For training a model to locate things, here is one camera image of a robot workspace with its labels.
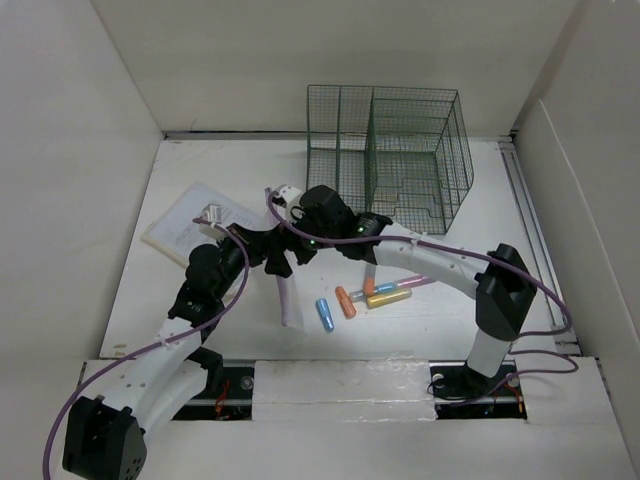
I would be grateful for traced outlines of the clear zip pouch purple zipper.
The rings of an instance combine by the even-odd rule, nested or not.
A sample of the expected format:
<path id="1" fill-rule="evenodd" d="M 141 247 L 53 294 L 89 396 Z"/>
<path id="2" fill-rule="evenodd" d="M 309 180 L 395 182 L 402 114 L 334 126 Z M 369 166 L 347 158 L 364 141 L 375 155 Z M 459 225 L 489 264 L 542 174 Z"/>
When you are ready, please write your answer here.
<path id="1" fill-rule="evenodd" d="M 282 326 L 290 330 L 304 333 L 304 316 L 299 300 L 296 277 L 291 274 L 287 278 L 275 276 Z"/>

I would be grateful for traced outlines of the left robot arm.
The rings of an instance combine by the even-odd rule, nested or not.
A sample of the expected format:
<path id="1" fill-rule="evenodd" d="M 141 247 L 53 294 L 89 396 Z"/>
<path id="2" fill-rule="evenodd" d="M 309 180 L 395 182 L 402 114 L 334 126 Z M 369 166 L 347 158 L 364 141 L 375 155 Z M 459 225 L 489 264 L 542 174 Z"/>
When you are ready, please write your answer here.
<path id="1" fill-rule="evenodd" d="M 245 287 L 264 259 L 264 235 L 233 224 L 216 226 L 216 244 L 195 248 L 176 300 L 152 345 L 124 357 L 129 368 L 102 394 L 76 394 L 62 455 L 63 468 L 83 479 L 135 479 L 155 424 L 170 419 L 189 398 L 212 396 L 222 371 L 198 362 L 202 344 L 232 303 L 233 285 Z"/>

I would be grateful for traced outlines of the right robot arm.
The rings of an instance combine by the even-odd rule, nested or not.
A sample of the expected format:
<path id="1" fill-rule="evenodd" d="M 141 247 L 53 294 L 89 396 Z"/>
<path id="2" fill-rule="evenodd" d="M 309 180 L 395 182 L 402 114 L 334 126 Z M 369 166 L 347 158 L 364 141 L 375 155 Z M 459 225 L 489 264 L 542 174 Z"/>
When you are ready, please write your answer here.
<path id="1" fill-rule="evenodd" d="M 386 216 L 356 213 L 325 185 L 306 192 L 282 185 L 268 194 L 267 208 L 279 224 L 280 242 L 299 264 L 333 248 L 350 260 L 426 276 L 474 300 L 477 333 L 462 381 L 476 394 L 497 384 L 538 291 L 514 247 L 501 243 L 477 254 L 449 246 Z"/>

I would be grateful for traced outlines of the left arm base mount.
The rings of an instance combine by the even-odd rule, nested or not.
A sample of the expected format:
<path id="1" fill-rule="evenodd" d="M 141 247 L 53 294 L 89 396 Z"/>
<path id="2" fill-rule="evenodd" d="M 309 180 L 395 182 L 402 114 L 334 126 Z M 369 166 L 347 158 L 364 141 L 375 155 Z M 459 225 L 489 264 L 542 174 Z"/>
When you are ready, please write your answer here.
<path id="1" fill-rule="evenodd" d="M 200 347 L 188 360 L 207 372 L 205 388 L 173 417 L 176 421 L 245 421 L 252 418 L 255 362 L 228 360 Z"/>

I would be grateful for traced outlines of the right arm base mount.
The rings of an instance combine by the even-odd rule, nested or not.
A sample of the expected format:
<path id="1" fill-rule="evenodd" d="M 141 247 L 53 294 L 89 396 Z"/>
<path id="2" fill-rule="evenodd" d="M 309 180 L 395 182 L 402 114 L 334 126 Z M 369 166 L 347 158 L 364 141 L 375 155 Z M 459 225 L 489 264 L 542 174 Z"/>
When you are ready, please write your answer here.
<path id="1" fill-rule="evenodd" d="M 427 393 L 434 399 L 437 420 L 527 418 L 519 379 L 499 383 L 516 371 L 514 362 L 503 363 L 498 373 L 485 377 L 463 362 L 431 362 Z"/>

